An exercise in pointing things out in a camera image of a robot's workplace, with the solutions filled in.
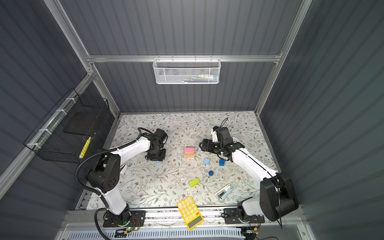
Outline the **wooden block with holes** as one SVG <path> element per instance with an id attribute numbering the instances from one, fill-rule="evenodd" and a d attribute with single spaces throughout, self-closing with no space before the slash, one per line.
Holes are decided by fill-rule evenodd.
<path id="1" fill-rule="evenodd" d="M 196 156 L 195 153 L 184 153 L 185 159 L 193 159 L 193 158 L 195 158 L 195 156 Z"/>

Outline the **pink block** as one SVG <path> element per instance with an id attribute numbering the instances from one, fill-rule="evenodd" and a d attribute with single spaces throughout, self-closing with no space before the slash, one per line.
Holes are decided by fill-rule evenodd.
<path id="1" fill-rule="evenodd" d="M 195 148 L 194 147 L 185 147 L 184 153 L 185 154 L 193 154 L 193 153 L 195 153 Z"/>

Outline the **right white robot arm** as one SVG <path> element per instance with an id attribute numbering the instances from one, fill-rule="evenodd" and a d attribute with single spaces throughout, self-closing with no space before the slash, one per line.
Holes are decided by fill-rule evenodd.
<path id="1" fill-rule="evenodd" d="M 248 198 L 238 203 L 239 220 L 256 221 L 258 216 L 269 221 L 297 210 L 299 201 L 289 175 L 279 173 L 259 161 L 240 142 L 235 142 L 228 128 L 215 126 L 211 129 L 212 139 L 203 139 L 199 147 L 240 166 L 248 175 L 260 183 L 259 198 Z"/>

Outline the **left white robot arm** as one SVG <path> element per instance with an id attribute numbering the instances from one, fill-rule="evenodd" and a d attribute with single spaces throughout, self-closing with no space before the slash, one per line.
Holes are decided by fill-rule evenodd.
<path id="1" fill-rule="evenodd" d="M 95 168 L 87 173 L 88 183 L 100 195 L 109 215 L 108 220 L 114 225 L 125 227 L 135 221 L 118 188 L 120 176 L 128 168 L 126 161 L 141 153 L 147 154 L 145 159 L 148 161 L 163 161 L 167 140 L 168 135 L 163 130 L 156 129 L 153 133 L 139 128 L 139 135 L 135 140 L 101 154 Z"/>

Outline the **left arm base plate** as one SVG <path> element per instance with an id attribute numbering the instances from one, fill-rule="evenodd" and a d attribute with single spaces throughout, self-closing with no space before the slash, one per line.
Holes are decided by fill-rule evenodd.
<path id="1" fill-rule="evenodd" d="M 104 228 L 117 227 L 142 227 L 146 219 L 146 211 L 126 211 L 120 215 L 114 215 L 107 211 L 104 217 Z"/>

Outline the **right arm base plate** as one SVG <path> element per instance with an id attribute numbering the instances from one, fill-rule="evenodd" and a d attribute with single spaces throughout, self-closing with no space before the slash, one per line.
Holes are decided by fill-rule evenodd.
<path id="1" fill-rule="evenodd" d="M 224 212 L 221 213 L 221 217 L 225 220 L 225 224 L 254 224 L 260 225 L 265 223 L 264 215 L 252 215 L 248 216 L 240 208 L 225 208 Z"/>

